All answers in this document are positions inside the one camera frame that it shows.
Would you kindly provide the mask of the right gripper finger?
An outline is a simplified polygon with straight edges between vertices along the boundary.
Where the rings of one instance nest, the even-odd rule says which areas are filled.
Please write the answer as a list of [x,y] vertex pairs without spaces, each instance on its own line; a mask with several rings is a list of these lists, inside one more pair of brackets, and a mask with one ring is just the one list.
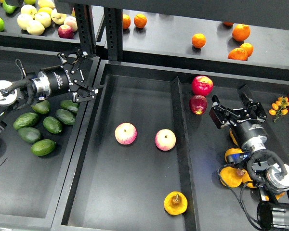
[[246,92],[241,92],[239,96],[246,108],[245,115],[247,117],[255,118],[261,123],[267,119],[267,114],[260,102],[254,101],[252,96]]
[[222,106],[217,95],[213,95],[211,100],[213,104],[209,115],[218,129],[238,124],[238,120],[241,118],[239,112]]

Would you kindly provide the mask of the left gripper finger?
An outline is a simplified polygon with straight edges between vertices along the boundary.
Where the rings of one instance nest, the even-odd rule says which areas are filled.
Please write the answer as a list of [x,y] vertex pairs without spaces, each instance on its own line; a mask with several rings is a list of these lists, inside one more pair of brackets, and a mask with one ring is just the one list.
[[75,103],[81,103],[85,101],[95,100],[99,89],[102,89],[104,85],[90,87],[83,81],[74,80],[72,85],[73,101]]
[[96,57],[96,54],[89,54],[83,51],[81,47],[75,47],[68,51],[61,51],[57,54],[62,64],[69,65],[68,73],[75,74],[80,69],[80,66],[84,60]]

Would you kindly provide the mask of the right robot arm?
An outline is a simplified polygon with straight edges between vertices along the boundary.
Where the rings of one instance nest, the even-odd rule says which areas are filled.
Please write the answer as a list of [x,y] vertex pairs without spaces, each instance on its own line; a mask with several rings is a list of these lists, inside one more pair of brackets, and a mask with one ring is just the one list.
[[212,97],[209,115],[218,129],[229,126],[241,152],[226,156],[226,165],[218,169],[220,181],[228,188],[234,175],[240,179],[248,174],[249,183],[259,190],[257,218],[248,212],[248,221],[259,231],[289,231],[289,203],[280,203],[277,195],[289,192],[289,166],[273,151],[266,148],[268,134],[262,123],[267,115],[260,102],[244,91],[240,92],[244,108],[229,109]]

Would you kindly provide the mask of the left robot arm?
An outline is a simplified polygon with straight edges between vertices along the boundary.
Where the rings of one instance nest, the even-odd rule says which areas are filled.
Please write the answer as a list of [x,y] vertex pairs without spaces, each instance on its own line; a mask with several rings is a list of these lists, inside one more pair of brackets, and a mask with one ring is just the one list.
[[81,103],[96,98],[103,85],[89,86],[85,83],[81,65],[90,56],[76,47],[71,51],[58,53],[61,64],[40,69],[38,72],[27,72],[19,59],[15,61],[22,77],[11,82],[0,80],[0,107],[5,109],[0,113],[0,133],[6,124],[3,118],[9,112],[35,105],[50,97],[65,93],[73,94],[73,102]]

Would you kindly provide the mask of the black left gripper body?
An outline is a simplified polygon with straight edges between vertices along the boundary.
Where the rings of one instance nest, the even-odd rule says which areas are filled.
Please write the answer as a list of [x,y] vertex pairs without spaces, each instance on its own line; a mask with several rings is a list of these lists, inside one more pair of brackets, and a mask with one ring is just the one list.
[[79,89],[74,80],[81,82],[81,71],[72,70],[73,65],[62,64],[48,67],[38,72],[38,93],[46,97],[76,92]]

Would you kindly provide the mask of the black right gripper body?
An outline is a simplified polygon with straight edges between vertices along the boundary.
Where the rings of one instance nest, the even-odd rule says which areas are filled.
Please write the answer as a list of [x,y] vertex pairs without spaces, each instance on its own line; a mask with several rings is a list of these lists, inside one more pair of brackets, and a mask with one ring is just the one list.
[[231,121],[230,127],[234,139],[241,149],[266,149],[268,134],[256,119]]

